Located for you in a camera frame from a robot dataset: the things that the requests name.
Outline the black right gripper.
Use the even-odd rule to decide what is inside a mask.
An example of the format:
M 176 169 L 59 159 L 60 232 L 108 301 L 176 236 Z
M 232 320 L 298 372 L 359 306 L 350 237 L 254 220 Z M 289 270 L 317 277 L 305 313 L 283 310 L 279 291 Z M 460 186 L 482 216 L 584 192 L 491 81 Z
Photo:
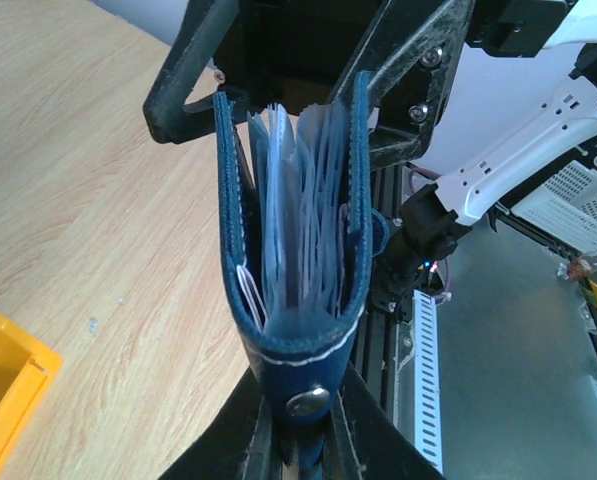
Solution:
M 149 133 L 179 145 L 216 131 L 211 95 L 186 102 L 212 57 L 252 108 L 350 104 L 367 71 L 379 109 L 371 166 L 416 160 L 448 102 L 472 13 L 469 0 L 190 1 L 142 107 Z

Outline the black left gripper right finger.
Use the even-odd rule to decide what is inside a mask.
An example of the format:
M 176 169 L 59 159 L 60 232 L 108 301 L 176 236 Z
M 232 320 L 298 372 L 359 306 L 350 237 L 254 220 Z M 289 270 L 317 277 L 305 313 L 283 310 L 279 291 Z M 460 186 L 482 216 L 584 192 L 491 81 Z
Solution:
M 358 372 L 346 370 L 325 433 L 325 479 L 439 479 L 389 421 Z

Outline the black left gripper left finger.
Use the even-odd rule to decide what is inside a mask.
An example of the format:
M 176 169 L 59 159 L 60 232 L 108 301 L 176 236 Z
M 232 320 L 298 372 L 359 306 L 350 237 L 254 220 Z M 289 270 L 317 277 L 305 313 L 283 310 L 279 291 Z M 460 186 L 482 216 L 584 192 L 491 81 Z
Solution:
M 163 479 L 280 479 L 269 408 L 246 370 L 216 418 L 161 475 Z

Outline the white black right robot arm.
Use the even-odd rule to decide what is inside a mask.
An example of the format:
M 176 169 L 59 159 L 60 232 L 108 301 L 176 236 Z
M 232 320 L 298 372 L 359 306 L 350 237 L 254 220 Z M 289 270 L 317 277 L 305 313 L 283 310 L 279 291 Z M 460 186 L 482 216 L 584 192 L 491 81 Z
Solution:
M 402 211 L 397 251 L 441 258 L 493 204 L 597 137 L 597 1 L 192 1 L 145 100 L 152 138 L 182 144 L 281 101 L 340 101 L 377 125 L 355 154 L 367 170 L 420 158 L 464 47 L 531 58 L 582 49 L 571 72 L 490 150 L 424 188 Z

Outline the blue card holder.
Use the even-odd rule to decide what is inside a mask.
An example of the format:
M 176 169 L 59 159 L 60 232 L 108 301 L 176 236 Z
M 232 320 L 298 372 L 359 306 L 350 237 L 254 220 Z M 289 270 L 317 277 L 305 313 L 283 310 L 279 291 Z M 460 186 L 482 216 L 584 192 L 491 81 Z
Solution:
M 274 453 L 301 479 L 323 479 L 329 414 L 385 245 L 371 206 L 368 72 L 349 102 L 283 105 L 235 125 L 213 98 L 222 275 L 251 372 L 276 436 Z

